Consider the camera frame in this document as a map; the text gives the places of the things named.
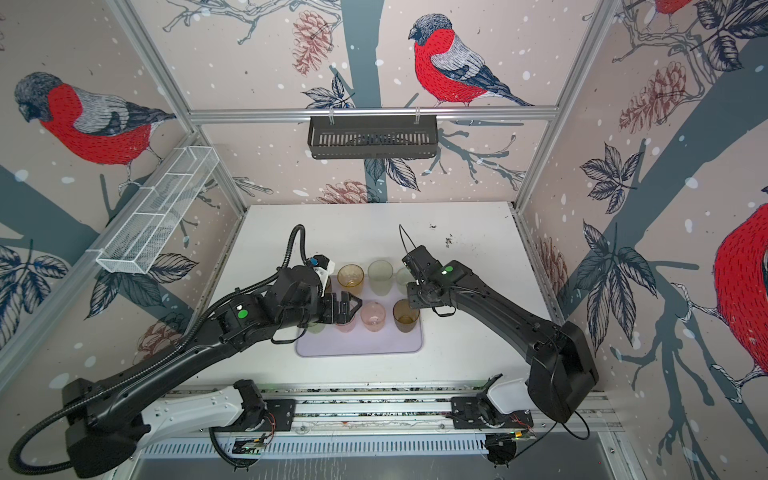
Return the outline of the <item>pink glass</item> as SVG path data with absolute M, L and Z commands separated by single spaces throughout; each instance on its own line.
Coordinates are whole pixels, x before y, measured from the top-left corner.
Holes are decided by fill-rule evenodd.
M 348 322 L 337 324 L 336 328 L 337 328 L 338 331 L 340 331 L 342 333 L 349 333 L 349 332 L 351 332 L 355 328 L 355 326 L 357 324 L 357 319 L 358 319 L 358 315 L 355 314 L 355 315 L 353 315 L 350 318 L 350 320 Z
M 386 324 L 386 309 L 378 302 L 367 302 L 360 309 L 360 318 L 367 330 L 378 332 Z

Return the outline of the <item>smooth green glass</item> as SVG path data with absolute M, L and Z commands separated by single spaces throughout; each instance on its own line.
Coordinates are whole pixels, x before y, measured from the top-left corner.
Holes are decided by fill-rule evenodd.
M 310 323 L 307 326 L 307 331 L 312 334 L 319 334 L 325 329 L 326 325 L 322 323 Z

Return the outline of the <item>amber textured glass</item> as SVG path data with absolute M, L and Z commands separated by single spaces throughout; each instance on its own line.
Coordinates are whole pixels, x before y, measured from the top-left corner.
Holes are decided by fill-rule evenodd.
M 402 333 L 413 331 L 418 325 L 419 317 L 419 311 L 412 309 L 407 299 L 398 300 L 393 307 L 396 328 Z

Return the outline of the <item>smooth yellow glass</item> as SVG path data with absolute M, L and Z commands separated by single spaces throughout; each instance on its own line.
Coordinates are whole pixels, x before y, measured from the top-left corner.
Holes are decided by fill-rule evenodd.
M 363 292 L 365 272 L 357 264 L 346 264 L 337 273 L 339 286 L 350 294 L 360 297 Z

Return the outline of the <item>tall pale green textured glass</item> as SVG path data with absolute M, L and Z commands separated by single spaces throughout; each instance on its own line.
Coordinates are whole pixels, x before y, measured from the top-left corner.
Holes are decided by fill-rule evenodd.
M 372 292 L 379 297 L 386 297 L 393 284 L 394 269 L 387 260 L 376 260 L 368 267 L 368 281 Z

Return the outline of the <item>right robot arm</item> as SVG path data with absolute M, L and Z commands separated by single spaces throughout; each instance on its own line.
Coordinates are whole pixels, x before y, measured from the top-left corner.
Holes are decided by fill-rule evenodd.
M 527 392 L 536 408 L 565 424 L 599 380 L 584 331 L 537 316 L 496 292 L 466 265 L 443 265 L 421 245 L 403 263 L 413 309 L 452 307 L 479 320 L 509 343 L 530 366 Z

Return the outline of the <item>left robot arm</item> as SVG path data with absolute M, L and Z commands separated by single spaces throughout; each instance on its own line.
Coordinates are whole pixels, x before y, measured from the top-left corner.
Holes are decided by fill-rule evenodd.
M 215 302 L 176 344 L 107 379 L 68 385 L 64 404 L 85 402 L 68 414 L 65 432 L 76 475 L 90 478 L 112 470 L 169 427 L 274 432 L 276 420 L 251 380 L 205 395 L 192 407 L 157 402 L 206 368 L 272 341 L 280 329 L 349 323 L 362 300 L 347 291 L 328 293 L 325 284 L 311 264 L 281 268 Z

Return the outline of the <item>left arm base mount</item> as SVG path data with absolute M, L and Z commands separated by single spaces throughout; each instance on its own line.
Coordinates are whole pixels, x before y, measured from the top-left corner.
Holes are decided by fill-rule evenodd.
M 229 425 L 213 427 L 216 433 L 224 432 L 287 432 L 291 430 L 297 402 L 293 399 L 246 400 L 241 403 L 243 412 Z

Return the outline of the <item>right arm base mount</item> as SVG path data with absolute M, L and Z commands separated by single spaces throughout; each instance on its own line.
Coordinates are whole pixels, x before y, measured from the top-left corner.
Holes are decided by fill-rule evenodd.
M 490 377 L 474 396 L 456 396 L 450 399 L 450 410 L 445 415 L 459 429 L 520 428 L 534 426 L 531 410 L 535 407 L 522 378 Z

